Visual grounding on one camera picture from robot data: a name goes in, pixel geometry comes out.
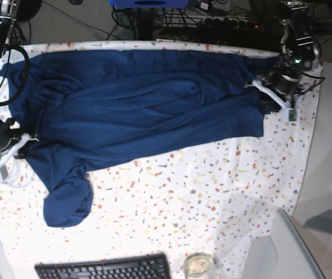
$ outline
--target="blue box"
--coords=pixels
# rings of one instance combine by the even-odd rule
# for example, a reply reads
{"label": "blue box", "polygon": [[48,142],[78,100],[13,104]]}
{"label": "blue box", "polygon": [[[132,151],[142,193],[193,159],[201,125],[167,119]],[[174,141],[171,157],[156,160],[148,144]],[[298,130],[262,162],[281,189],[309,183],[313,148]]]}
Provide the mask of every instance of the blue box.
{"label": "blue box", "polygon": [[190,0],[110,0],[118,9],[125,8],[184,8]]}

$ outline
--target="black keyboard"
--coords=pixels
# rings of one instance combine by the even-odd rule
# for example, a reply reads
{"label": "black keyboard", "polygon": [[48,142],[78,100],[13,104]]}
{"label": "black keyboard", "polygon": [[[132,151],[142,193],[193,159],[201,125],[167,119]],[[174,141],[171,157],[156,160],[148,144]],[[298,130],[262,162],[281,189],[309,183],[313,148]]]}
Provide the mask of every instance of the black keyboard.
{"label": "black keyboard", "polygon": [[171,279],[166,255],[102,262],[39,264],[40,279]]}

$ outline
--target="table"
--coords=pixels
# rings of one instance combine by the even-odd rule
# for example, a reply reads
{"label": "table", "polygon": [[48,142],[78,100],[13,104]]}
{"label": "table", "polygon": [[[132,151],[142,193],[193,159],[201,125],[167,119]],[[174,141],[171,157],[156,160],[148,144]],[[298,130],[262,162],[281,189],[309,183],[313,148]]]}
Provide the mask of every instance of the table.
{"label": "table", "polygon": [[[25,47],[30,56],[86,49],[177,49],[273,56],[275,53],[184,42],[81,42]],[[5,63],[7,56],[0,60]],[[12,52],[11,63],[22,60]],[[6,84],[1,99],[8,98]],[[196,252],[214,254],[218,278],[240,277],[251,242],[270,234],[278,208],[292,214],[305,172],[319,89],[297,123],[265,117],[263,138],[235,138],[142,158],[89,173],[91,214],[72,228],[47,227],[48,195],[22,161],[20,185],[0,184],[0,236],[16,278],[37,278],[36,263],[93,261],[165,252],[173,278]],[[4,119],[8,109],[0,110]]]}

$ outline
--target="blue cloth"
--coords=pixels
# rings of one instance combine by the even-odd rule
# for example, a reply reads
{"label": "blue cloth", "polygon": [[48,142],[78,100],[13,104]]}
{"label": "blue cloth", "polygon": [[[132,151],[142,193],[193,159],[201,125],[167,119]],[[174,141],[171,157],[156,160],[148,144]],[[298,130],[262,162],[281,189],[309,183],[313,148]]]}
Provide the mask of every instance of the blue cloth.
{"label": "blue cloth", "polygon": [[[245,88],[273,59],[193,51],[82,51],[31,59],[13,117],[40,135],[27,161],[47,186],[49,226],[90,212],[86,171],[186,146],[263,135],[258,93]],[[9,67],[10,95],[24,63]]]}

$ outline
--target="shirt sleeve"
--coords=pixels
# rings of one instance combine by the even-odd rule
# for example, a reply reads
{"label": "shirt sleeve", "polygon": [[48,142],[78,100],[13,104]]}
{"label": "shirt sleeve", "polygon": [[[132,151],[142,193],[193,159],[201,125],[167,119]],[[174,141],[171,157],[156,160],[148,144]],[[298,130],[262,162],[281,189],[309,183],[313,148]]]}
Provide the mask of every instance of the shirt sleeve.
{"label": "shirt sleeve", "polygon": [[27,161],[47,186],[44,219],[50,227],[71,227],[88,216],[92,189],[85,179],[84,160],[58,142],[36,143]]}

